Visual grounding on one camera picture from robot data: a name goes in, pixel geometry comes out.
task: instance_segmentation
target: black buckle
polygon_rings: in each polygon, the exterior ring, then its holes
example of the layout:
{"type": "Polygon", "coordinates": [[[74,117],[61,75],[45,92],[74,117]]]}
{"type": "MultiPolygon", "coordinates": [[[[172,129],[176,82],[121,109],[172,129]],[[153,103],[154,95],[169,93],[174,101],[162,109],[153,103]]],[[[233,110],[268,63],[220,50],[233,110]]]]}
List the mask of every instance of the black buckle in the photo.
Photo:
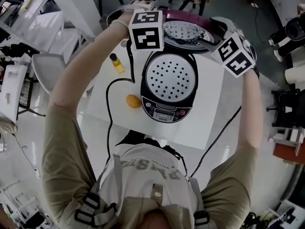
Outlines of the black buckle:
{"type": "Polygon", "coordinates": [[[87,193],[85,197],[82,199],[84,204],[90,206],[93,209],[99,209],[100,208],[100,196],[95,194],[95,193],[87,193]],[[87,198],[93,200],[94,202],[97,203],[97,206],[91,204],[90,202],[87,201],[87,198]]]}
{"type": "Polygon", "coordinates": [[[118,210],[116,209],[116,203],[112,203],[112,204],[110,204],[107,208],[104,209],[103,213],[108,212],[108,211],[111,210],[112,208],[114,209],[114,212],[117,212],[117,211],[118,211],[118,210]]]}
{"type": "Polygon", "coordinates": [[[194,218],[195,218],[195,226],[208,224],[210,222],[209,214],[205,210],[196,211],[195,214],[194,214],[194,218]],[[198,219],[203,219],[203,218],[206,218],[205,222],[196,223],[196,221],[198,219]]]}
{"type": "Polygon", "coordinates": [[[84,223],[84,224],[86,224],[86,225],[89,225],[89,226],[92,226],[92,227],[96,227],[96,225],[95,225],[95,223],[94,223],[94,215],[91,215],[91,214],[88,214],[88,213],[86,213],[86,212],[83,212],[83,211],[81,211],[80,209],[77,209],[77,210],[75,211],[74,219],[75,219],[76,221],[79,221],[79,222],[84,223]],[[79,214],[82,214],[84,217],[89,217],[89,218],[91,219],[90,222],[88,222],[87,220],[78,218],[78,215],[79,215],[79,214]]]}
{"type": "Polygon", "coordinates": [[[167,151],[170,154],[174,155],[178,160],[180,160],[181,155],[176,150],[174,150],[172,147],[166,145],[166,146],[162,147],[162,149],[164,149],[165,151],[167,151]]]}

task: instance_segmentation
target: backpack strap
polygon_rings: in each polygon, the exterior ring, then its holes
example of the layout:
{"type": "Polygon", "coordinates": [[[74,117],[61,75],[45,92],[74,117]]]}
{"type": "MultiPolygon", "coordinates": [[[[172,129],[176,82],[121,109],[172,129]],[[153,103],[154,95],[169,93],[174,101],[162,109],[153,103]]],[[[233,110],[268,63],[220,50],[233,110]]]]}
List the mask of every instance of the backpack strap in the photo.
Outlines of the backpack strap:
{"type": "Polygon", "coordinates": [[[197,179],[190,177],[189,182],[198,201],[197,210],[194,213],[195,229],[217,229],[216,224],[212,220],[210,220],[209,214],[204,210],[197,179]]]}
{"type": "Polygon", "coordinates": [[[91,191],[85,195],[83,198],[83,205],[80,209],[75,211],[75,220],[82,222],[84,224],[90,225],[92,227],[102,226],[108,223],[115,212],[117,211],[119,205],[121,203],[121,193],[122,193],[122,166],[120,156],[114,154],[114,176],[118,189],[118,203],[112,203],[110,206],[104,208],[103,213],[95,214],[95,212],[100,208],[100,195],[99,195],[99,187],[100,181],[105,173],[108,166],[105,167],[96,183],[92,187],[91,191]]]}

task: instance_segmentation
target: cable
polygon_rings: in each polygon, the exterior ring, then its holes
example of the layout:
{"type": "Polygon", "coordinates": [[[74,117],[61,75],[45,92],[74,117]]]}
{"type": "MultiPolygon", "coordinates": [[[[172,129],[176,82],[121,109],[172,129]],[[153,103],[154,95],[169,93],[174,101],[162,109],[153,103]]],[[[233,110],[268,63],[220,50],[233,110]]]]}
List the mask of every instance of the cable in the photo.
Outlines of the cable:
{"type": "Polygon", "coordinates": [[[237,114],[239,113],[239,111],[242,109],[242,107],[240,106],[238,108],[238,110],[235,112],[235,114],[232,116],[232,118],[225,124],[224,128],[221,130],[221,132],[218,134],[217,138],[213,141],[213,143],[208,147],[208,149],[206,150],[206,152],[203,154],[203,156],[201,157],[197,168],[195,169],[195,171],[192,173],[191,177],[193,177],[193,175],[195,175],[195,173],[197,172],[197,170],[199,169],[204,157],[207,155],[207,153],[210,151],[210,149],[214,146],[214,144],[218,141],[218,139],[220,138],[220,136],[223,134],[224,130],[228,127],[228,125],[234,120],[234,118],[237,116],[237,114]]]}
{"type": "Polygon", "coordinates": [[[13,133],[11,133],[11,134],[16,138],[16,141],[17,141],[17,143],[18,143],[18,145],[19,145],[19,148],[22,150],[23,155],[27,158],[27,160],[28,160],[30,166],[32,167],[32,169],[36,171],[37,169],[35,169],[35,168],[32,166],[32,163],[30,162],[30,160],[28,159],[28,157],[25,155],[25,153],[24,153],[24,151],[23,151],[23,149],[27,149],[28,147],[27,147],[27,146],[22,146],[22,147],[21,147],[20,143],[18,142],[18,139],[17,139],[16,135],[13,134],[13,133]]]}
{"type": "Polygon", "coordinates": [[[110,124],[108,127],[108,132],[107,132],[107,152],[108,152],[108,158],[106,160],[106,164],[105,167],[107,166],[110,158],[111,158],[111,154],[110,154],[110,148],[109,148],[109,135],[110,135],[110,130],[113,124],[113,120],[112,120],[112,116],[111,116],[111,112],[110,112],[110,107],[109,107],[109,99],[108,99],[108,95],[109,95],[109,89],[112,86],[112,84],[119,82],[119,81],[128,81],[131,83],[135,83],[135,79],[134,79],[134,70],[133,70],[133,56],[132,56],[132,51],[131,51],[131,44],[132,41],[129,38],[127,41],[127,53],[128,53],[128,57],[129,57],[129,61],[130,61],[130,75],[131,75],[131,79],[129,78],[119,78],[119,79],[115,79],[114,81],[110,82],[110,84],[107,86],[106,89],[106,104],[107,104],[107,110],[108,110],[108,115],[110,118],[110,124]]]}
{"type": "Polygon", "coordinates": [[[255,13],[255,18],[254,18],[256,35],[257,35],[257,38],[261,41],[261,43],[266,43],[266,42],[268,42],[268,40],[263,41],[263,40],[260,38],[259,34],[258,34],[257,15],[258,15],[258,8],[256,8],[256,13],[255,13]]]}
{"type": "Polygon", "coordinates": [[[184,166],[184,169],[185,169],[185,177],[187,177],[187,168],[186,168],[186,164],[184,162],[184,158],[183,158],[183,156],[179,156],[179,157],[181,158],[183,166],[184,166]]]}

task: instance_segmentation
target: wrist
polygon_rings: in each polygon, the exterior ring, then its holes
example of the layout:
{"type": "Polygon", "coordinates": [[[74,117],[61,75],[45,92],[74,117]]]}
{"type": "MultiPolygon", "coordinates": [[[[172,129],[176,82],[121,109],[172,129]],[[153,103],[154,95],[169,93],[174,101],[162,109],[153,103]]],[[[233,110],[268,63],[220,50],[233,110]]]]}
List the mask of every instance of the wrist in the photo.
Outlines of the wrist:
{"type": "Polygon", "coordinates": [[[114,29],[116,34],[119,34],[124,38],[129,34],[128,28],[119,22],[111,24],[109,28],[114,29]]]}

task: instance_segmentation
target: white marker cube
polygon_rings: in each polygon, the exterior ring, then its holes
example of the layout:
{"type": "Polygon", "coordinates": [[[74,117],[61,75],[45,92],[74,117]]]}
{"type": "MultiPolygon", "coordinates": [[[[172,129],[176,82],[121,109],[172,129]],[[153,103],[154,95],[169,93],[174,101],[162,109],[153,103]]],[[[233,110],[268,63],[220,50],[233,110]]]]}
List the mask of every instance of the white marker cube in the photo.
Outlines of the white marker cube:
{"type": "Polygon", "coordinates": [[[162,11],[135,10],[129,23],[129,34],[134,50],[163,51],[162,11]]]}
{"type": "Polygon", "coordinates": [[[249,46],[236,32],[225,40],[212,56],[236,78],[255,66],[249,46]]]}

